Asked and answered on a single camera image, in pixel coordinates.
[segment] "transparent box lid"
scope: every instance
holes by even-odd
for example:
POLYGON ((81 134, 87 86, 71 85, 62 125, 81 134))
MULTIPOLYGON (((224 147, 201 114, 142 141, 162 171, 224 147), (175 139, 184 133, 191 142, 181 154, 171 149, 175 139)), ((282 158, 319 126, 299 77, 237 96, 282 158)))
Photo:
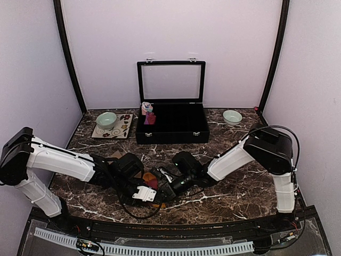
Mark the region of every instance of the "transparent box lid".
POLYGON ((204 61, 138 62, 141 102, 202 102, 204 61))

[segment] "brown marble surface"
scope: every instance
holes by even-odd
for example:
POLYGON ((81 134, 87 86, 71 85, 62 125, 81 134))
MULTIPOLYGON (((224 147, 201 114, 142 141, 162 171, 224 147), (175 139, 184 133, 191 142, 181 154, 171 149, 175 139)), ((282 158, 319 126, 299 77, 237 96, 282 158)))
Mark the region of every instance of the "brown marble surface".
MULTIPOLYGON (((134 114, 133 127, 128 139, 92 139, 96 117, 104 110, 89 111, 80 123, 69 146, 79 153, 93 153, 109 157, 116 150, 122 154, 132 152, 144 164, 146 170, 164 166, 174 173, 172 157, 179 151, 192 153, 201 163, 209 161, 215 155, 226 151, 236 143, 249 128, 259 122, 253 109, 239 109, 243 120, 240 125, 228 127, 222 117, 225 109, 206 109, 210 128, 210 140, 207 144, 190 145, 137 145, 135 126, 137 111, 114 110, 116 113, 134 114)), ((64 198, 72 215, 89 219, 115 221, 123 223, 143 223, 154 225, 204 224, 252 219, 275 214, 276 196, 271 176, 259 164, 251 162, 228 175, 217 185, 206 188, 193 197, 182 196, 167 203, 165 209, 151 219, 136 220, 126 214, 120 206, 113 189, 103 189, 89 185, 66 175, 56 174, 51 190, 64 198)), ((193 188, 190 194, 199 191, 193 188)), ((135 215, 148 215, 155 208, 129 207, 135 215)))

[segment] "black beam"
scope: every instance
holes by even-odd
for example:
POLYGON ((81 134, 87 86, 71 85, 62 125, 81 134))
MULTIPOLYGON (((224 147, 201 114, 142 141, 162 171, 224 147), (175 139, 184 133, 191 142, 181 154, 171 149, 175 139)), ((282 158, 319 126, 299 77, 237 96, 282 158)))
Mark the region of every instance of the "black beam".
POLYGON ((80 91, 78 79, 77 79, 76 72, 75 72, 74 63, 73 63, 72 57, 71 57, 70 47, 69 47, 68 38, 66 35, 66 30, 65 30, 65 24, 64 24, 61 2, 60 2, 60 0, 53 0, 53 3, 54 3, 54 11, 55 11, 55 17, 57 20, 60 41, 62 43, 64 57, 65 57, 66 65, 68 66, 72 86, 74 87, 79 107, 80 107, 82 113, 85 114, 86 113, 86 106, 85 106, 85 102, 84 102, 84 99, 82 96, 82 92, 80 91))
POLYGON ((281 53, 284 33, 286 30, 286 24, 287 24, 288 12, 289 12, 289 3, 290 3, 290 0, 283 0, 283 2, 282 2, 281 17, 280 17, 279 26, 278 26, 275 48, 273 50, 270 69, 269 69, 269 73, 267 75, 266 83, 264 86, 263 95, 262 95, 261 101, 260 101, 259 106, 258 106, 258 111, 261 114, 264 111, 266 101, 267 101, 269 94, 270 94, 271 85, 272 85, 273 79, 275 77, 277 64, 278 64, 278 60, 279 60, 279 55, 281 53))

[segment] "open black box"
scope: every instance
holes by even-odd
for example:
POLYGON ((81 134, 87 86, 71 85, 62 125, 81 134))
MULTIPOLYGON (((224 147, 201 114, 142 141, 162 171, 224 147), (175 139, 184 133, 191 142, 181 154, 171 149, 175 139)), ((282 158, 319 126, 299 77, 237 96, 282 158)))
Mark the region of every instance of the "open black box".
POLYGON ((145 125, 140 108, 137 144, 208 142, 209 128, 202 105, 205 65, 204 61, 137 63, 141 103, 151 103, 156 115, 154 125, 145 125))

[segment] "light green bowl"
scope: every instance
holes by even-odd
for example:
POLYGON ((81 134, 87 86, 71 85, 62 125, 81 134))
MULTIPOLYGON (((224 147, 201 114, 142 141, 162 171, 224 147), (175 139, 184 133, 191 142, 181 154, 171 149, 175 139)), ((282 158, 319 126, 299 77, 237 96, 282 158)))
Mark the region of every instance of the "light green bowl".
POLYGON ((100 129, 110 130, 114 127, 117 116, 112 112, 105 112, 96 119, 96 124, 100 129))
POLYGON ((226 110, 223 114, 224 121, 228 124, 229 127, 233 127, 237 124, 240 124, 243 116, 234 110, 226 110))

